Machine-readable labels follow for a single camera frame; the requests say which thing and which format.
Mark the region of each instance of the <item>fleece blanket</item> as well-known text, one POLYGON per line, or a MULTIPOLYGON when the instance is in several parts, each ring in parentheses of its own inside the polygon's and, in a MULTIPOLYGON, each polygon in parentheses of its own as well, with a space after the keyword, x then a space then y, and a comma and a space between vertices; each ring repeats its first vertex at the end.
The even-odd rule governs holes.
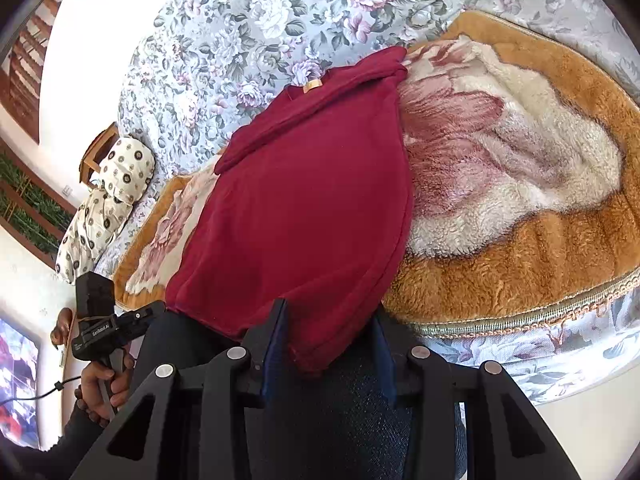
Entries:
POLYGON ((415 205, 387 310, 512 316, 640 265, 640 111, 608 75, 475 11, 406 65, 415 205))
POLYGON ((114 276, 116 300, 136 309, 163 300, 166 285, 180 268, 182 253, 218 180, 219 155, 191 175, 172 178, 114 276))

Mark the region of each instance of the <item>metal screw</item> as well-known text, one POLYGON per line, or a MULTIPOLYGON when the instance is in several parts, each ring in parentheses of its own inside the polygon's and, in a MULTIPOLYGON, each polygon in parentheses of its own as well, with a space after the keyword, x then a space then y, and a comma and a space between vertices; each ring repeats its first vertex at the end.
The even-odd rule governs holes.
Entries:
POLYGON ((414 346, 411 348, 411 355, 416 359, 426 359, 431 355, 431 352, 426 346, 414 346))
POLYGON ((246 350, 241 346, 234 346, 226 351, 226 356, 229 359, 242 359, 246 355, 246 350))
POLYGON ((172 367, 171 365, 165 364, 160 365, 158 368, 156 368, 156 375, 161 379, 170 376, 172 373, 174 373, 174 367, 172 367))
POLYGON ((497 375, 502 371, 502 366, 496 361, 487 361, 484 363, 484 369, 491 375, 497 375))

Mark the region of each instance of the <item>floral bedspread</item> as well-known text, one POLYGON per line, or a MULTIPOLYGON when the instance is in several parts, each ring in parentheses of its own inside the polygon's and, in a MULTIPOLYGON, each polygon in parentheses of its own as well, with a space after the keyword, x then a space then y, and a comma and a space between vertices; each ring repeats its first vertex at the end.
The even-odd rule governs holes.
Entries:
MULTIPOLYGON (((285 85, 303 85, 392 44, 434 39, 465 8, 571 46, 640 102, 640 56, 601 0, 168 0, 133 53, 118 114, 121 134, 154 152, 156 173, 96 272, 113 275, 171 176, 201 167, 285 85)), ((628 294, 604 315, 567 322, 561 335, 541 330, 429 345, 452 362, 510 363, 527 395, 546 402, 640 353, 639 304, 628 294)))

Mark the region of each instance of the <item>wooden chair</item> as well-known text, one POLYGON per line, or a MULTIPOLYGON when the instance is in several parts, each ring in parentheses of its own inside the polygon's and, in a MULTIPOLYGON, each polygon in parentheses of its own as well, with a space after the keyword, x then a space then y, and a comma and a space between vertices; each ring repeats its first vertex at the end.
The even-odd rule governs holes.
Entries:
POLYGON ((92 174, 100 173, 100 162, 103 160, 111 147, 118 140, 118 127, 116 123, 113 123, 106 130, 100 133, 93 142, 89 145, 87 150, 82 156, 80 162, 80 182, 86 184, 90 189, 94 189, 96 186, 92 184, 90 179, 92 174))

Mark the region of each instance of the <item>green plant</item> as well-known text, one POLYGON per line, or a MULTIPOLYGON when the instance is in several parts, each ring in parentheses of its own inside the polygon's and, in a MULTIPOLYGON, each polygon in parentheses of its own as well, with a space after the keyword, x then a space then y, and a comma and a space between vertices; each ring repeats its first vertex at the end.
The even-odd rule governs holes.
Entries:
MULTIPOLYGON (((11 186, 27 204, 60 231, 65 232, 71 224, 73 216, 34 184, 29 176, 4 153, 0 153, 0 179, 11 186)), ((47 232, 24 209, 15 205, 2 189, 0 189, 0 216, 7 219, 12 227, 55 261, 60 240, 47 232)))
POLYGON ((73 216, 31 182, 29 177, 3 153, 0 153, 0 179, 21 193, 27 204, 62 232, 71 224, 73 216))

